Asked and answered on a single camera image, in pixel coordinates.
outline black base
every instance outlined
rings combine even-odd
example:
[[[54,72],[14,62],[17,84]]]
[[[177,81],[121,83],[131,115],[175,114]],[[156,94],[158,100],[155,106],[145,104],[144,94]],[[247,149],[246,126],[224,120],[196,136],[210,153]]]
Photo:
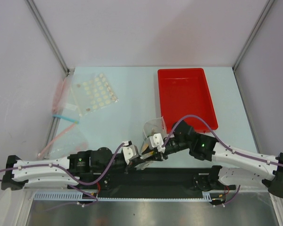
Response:
[[[14,167],[14,164],[17,163],[17,160],[20,158],[17,157],[16,155],[10,155],[8,157],[8,160],[6,161],[6,166],[5,168],[12,168]],[[28,182],[28,180],[21,181],[21,182],[16,182],[13,180],[14,174],[12,174],[12,171],[5,171],[5,174],[3,175],[2,182],[1,182],[1,189],[5,190],[7,188],[10,188],[12,191],[15,190],[21,190],[25,183]]]
[[[276,158],[280,164],[283,164],[283,153]],[[268,192],[283,199],[283,167],[278,166],[274,171],[275,177],[272,181],[262,180],[262,183],[268,187]]]
[[[206,178],[213,168],[168,169],[146,168],[128,174],[110,174],[100,181],[101,198],[185,199],[202,198],[202,189],[196,184],[199,177]],[[214,185],[214,190],[224,190],[224,185]]]

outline plastic bag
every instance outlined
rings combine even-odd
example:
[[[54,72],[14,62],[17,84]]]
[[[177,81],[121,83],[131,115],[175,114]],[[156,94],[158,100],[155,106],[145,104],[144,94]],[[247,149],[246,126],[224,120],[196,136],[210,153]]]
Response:
[[[63,114],[63,116],[80,120],[80,112],[71,88],[72,76],[66,77],[57,85],[52,102],[52,113]]]
[[[57,139],[49,153],[49,159],[58,159],[89,148],[88,141],[75,125],[71,130]]]

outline cable clip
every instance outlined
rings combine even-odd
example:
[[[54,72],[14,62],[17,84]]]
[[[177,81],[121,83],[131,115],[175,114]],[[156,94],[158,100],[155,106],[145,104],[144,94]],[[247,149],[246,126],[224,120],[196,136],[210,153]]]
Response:
[[[155,133],[153,136],[150,136],[150,143],[153,148],[157,148],[158,152],[165,153],[164,140],[160,133]]]
[[[129,140],[126,140],[126,141],[123,141],[123,146],[129,146],[130,145],[130,141]]]

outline metal frame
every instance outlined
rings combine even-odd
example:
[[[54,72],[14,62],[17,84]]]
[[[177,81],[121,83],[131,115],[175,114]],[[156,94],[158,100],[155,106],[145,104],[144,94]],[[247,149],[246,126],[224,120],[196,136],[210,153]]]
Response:
[[[245,109],[245,112],[246,112],[246,115],[247,115],[247,118],[248,118],[248,121],[249,121],[249,124],[250,124],[251,132],[253,134],[253,138],[254,138],[256,148],[257,148],[258,151],[261,150],[260,144],[258,143],[257,135],[256,135],[255,129],[253,127],[252,118],[249,114],[249,111],[247,110],[248,107],[247,107],[247,104],[245,103],[245,98],[244,98],[243,92],[241,90],[239,78],[237,77],[235,72],[236,72],[237,68],[239,67],[242,59],[245,57],[246,52],[248,51],[251,44],[253,43],[256,35],[258,34],[258,32],[259,32],[259,30],[262,26],[262,24],[264,23],[266,17],[268,16],[268,13],[270,12],[271,8],[274,6],[276,1],[277,0],[268,0],[267,1],[260,17],[258,18],[253,30],[251,31],[251,33],[250,33],[248,39],[246,40],[241,52],[239,53],[239,56],[237,57],[235,64],[233,65],[233,72],[234,72],[234,75],[235,75],[235,78],[236,78],[236,82],[237,82],[238,89],[239,89],[239,92],[240,92],[240,95],[241,95],[241,98],[242,98],[243,106],[244,106],[244,109]],[[41,16],[37,6],[36,6],[34,0],[25,0],[25,2],[27,3],[27,6],[30,9],[33,17],[35,18],[35,20],[36,20],[41,32],[43,33],[49,47],[51,48],[51,50],[53,51],[53,54],[57,58],[58,63],[60,64],[61,68],[65,72],[65,77],[72,75],[74,73],[74,69],[69,69],[67,67],[67,65],[66,65],[66,63],[65,63],[65,61],[64,61],[64,59],[63,59],[63,57],[60,53],[60,50],[58,49],[51,33],[49,32],[48,27],[45,24],[45,22],[44,22],[44,20]],[[47,139],[46,139],[46,144],[48,144],[54,138],[54,136],[57,132],[57,129],[58,129],[58,124],[59,124],[59,119],[58,118],[52,118],[52,121],[51,121],[51,124],[50,124],[50,130],[48,132],[48,136],[47,136]],[[32,199],[32,196],[33,196],[32,191],[24,192],[23,196],[24,196],[23,202],[20,204],[21,207],[19,208],[19,213],[16,216],[17,218],[16,218],[16,221],[15,221],[15,224],[14,224],[15,226],[25,225],[25,223],[27,222],[27,219],[28,219],[30,207],[32,205],[32,200],[33,200]],[[283,200],[281,200],[277,197],[274,197],[272,195],[271,195],[271,199],[272,199],[272,202],[274,204],[274,209],[275,209],[279,224],[282,226],[283,225]]]
[[[60,50],[58,49],[58,46],[56,44],[56,42],[54,41],[51,33],[48,30],[47,25],[45,24],[35,2],[33,0],[25,0],[25,2],[27,3],[28,8],[30,9],[33,17],[35,18],[41,32],[43,33],[49,47],[51,48],[53,54],[55,55],[55,57],[57,58],[60,66],[62,67],[63,71],[65,72],[65,75],[68,75],[69,69],[61,55]]]
[[[233,66],[233,71],[234,73],[236,72],[237,68],[239,67],[243,57],[245,56],[246,52],[248,51],[248,49],[250,48],[251,44],[253,43],[256,35],[258,34],[262,24],[264,23],[268,13],[270,12],[270,10],[272,9],[273,5],[275,4],[277,0],[268,0],[266,5],[264,6],[264,9],[261,12],[261,15],[259,16],[258,20],[256,21],[256,24],[253,28],[253,30],[251,31],[248,39],[246,40],[246,43],[244,44],[237,60],[236,63]]]

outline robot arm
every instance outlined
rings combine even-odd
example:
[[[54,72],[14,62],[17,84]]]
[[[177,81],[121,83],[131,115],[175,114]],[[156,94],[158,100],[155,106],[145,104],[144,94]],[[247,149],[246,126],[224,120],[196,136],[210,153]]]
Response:
[[[182,121],[174,131],[174,137],[170,138],[164,146],[164,140],[160,134],[150,136],[144,148],[138,152],[136,146],[128,142],[122,147],[122,152],[115,154],[108,174],[115,177],[137,175],[136,170],[144,169],[152,161],[163,161],[168,155],[181,150],[189,149],[189,154],[198,160],[217,161],[229,163],[239,168],[226,168],[213,166],[212,169],[198,169],[197,173],[187,175],[182,184],[190,187],[193,191],[222,190],[224,186],[247,185],[268,187],[268,191],[275,196],[283,198],[283,167],[270,164],[277,162],[283,164],[283,153],[278,157],[250,153],[238,148],[231,147],[228,150],[214,137],[196,133],[193,128]],[[92,189],[92,185],[81,185],[83,182],[92,182],[100,175],[112,158],[112,152],[105,147],[97,151],[85,151],[72,154],[56,160],[23,161],[16,156],[8,157],[7,168],[15,170],[6,171],[1,188],[12,190],[26,187],[63,187],[67,185],[77,186],[81,189]],[[56,164],[66,170],[52,167]],[[142,176],[147,180],[149,175]],[[109,189],[108,179],[103,178],[103,189]]]

